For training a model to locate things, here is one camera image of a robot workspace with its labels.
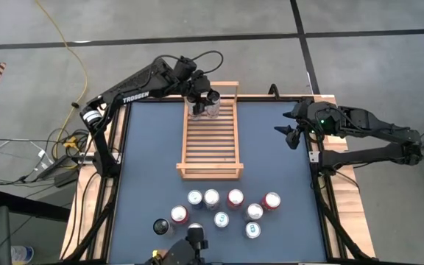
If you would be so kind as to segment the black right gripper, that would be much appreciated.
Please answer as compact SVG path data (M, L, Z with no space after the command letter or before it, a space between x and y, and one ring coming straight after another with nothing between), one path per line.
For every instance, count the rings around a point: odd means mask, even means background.
M318 135L337 135L339 123L339 109L329 102L299 102L294 108L283 114L289 119L303 119L303 126ZM275 130L286 136L286 143L290 149L296 149L300 143L302 128L290 125L274 127Z

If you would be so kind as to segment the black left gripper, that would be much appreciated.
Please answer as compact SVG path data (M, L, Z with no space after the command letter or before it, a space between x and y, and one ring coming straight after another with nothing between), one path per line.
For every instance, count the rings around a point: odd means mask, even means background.
M200 115L205 112L203 102L195 103L195 96L208 93L211 90L211 82L203 71L195 71L191 78L182 84L182 96L186 97L186 102L193 106L193 114Z

